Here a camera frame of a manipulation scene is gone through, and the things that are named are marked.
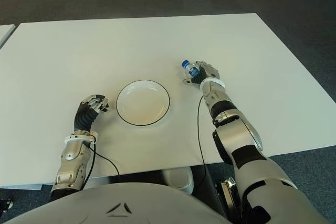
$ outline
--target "bottle label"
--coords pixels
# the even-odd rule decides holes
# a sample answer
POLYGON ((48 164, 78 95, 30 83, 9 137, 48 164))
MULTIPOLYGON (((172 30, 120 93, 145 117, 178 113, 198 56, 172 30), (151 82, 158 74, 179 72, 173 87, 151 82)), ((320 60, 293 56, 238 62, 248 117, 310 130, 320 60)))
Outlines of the bottle label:
POLYGON ((191 74, 192 77, 194 77, 195 75, 197 75, 199 72, 199 70, 195 67, 191 68, 189 71, 189 74, 191 74))

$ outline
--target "black cable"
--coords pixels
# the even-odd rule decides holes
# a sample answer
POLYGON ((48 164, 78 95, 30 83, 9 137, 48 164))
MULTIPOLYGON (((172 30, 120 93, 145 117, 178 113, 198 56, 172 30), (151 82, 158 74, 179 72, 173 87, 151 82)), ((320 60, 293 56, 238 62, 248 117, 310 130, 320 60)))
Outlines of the black cable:
POLYGON ((121 177, 120 177, 119 170, 118 170, 118 168, 116 167, 116 165, 114 164, 114 162, 112 162, 112 161, 110 161, 108 158, 106 158, 106 157, 100 155, 100 154, 97 153, 96 151, 95 151, 95 153, 96 153, 98 156, 100 156, 101 158, 103 158, 103 159, 107 160, 108 162, 110 162, 110 163, 115 167, 115 170, 116 170, 117 173, 118 173, 118 181, 121 182, 121 177))
POLYGON ((203 167, 204 167, 204 175, 203 175, 203 178, 201 180, 201 182, 198 184, 198 186, 195 188, 194 192, 193 193, 196 193, 197 190, 199 189, 200 185, 204 182, 205 180, 205 177, 206 177, 206 166, 205 166, 205 162, 204 162, 204 157, 203 157, 203 152, 202 152, 202 147, 201 147, 201 142, 200 142, 200 117, 199 117, 199 107, 201 106, 201 101, 203 99, 203 96, 201 97, 201 99, 199 100, 199 103, 198 103, 198 109, 197 109, 197 138, 198 138, 198 144, 200 146, 200 151, 201 151, 201 156, 202 156, 202 161, 203 161, 203 167))
POLYGON ((90 168, 90 171, 89 171, 89 173, 88 173, 88 175, 87 175, 87 177, 86 177, 86 179, 85 179, 85 181, 84 181, 82 187, 80 188, 81 190, 84 189, 86 183, 88 182, 89 177, 90 177, 90 175, 91 175, 91 173, 92 173, 92 170, 93 170, 93 166, 95 165, 95 159, 96 159, 96 145, 94 145, 92 151, 93 151, 93 159, 92 159, 91 168, 90 168))

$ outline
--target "white plate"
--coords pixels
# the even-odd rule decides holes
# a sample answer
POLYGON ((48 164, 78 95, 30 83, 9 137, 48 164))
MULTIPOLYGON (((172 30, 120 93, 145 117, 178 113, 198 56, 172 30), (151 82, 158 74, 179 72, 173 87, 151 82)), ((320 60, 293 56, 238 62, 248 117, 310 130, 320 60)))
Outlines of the white plate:
POLYGON ((135 81, 124 87, 117 98, 117 112, 133 125, 145 126, 166 114, 170 99, 166 89, 155 81, 135 81))

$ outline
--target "robot finger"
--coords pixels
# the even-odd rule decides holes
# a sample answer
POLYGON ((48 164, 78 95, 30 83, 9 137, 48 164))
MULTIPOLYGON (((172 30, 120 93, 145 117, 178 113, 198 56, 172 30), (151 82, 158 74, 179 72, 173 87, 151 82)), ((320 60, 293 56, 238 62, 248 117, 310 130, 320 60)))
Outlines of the robot finger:
POLYGON ((92 94, 89 95, 88 97, 86 97, 81 103, 90 103, 90 101, 92 101, 93 99, 104 99, 105 96, 101 95, 101 94, 92 94))
POLYGON ((99 103, 94 104, 91 108, 97 113, 100 113, 100 111, 104 111, 104 109, 107 108, 108 102, 109 100, 107 98, 102 99, 99 103))

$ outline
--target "water bottle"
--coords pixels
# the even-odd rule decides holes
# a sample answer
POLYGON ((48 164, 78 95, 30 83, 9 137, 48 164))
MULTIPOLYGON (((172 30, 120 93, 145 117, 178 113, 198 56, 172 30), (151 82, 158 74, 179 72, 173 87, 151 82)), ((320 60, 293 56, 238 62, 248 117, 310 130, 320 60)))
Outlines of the water bottle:
POLYGON ((192 77, 196 76, 200 72, 196 64, 190 64, 187 60, 182 62, 182 67, 185 69, 185 73, 189 73, 192 77))

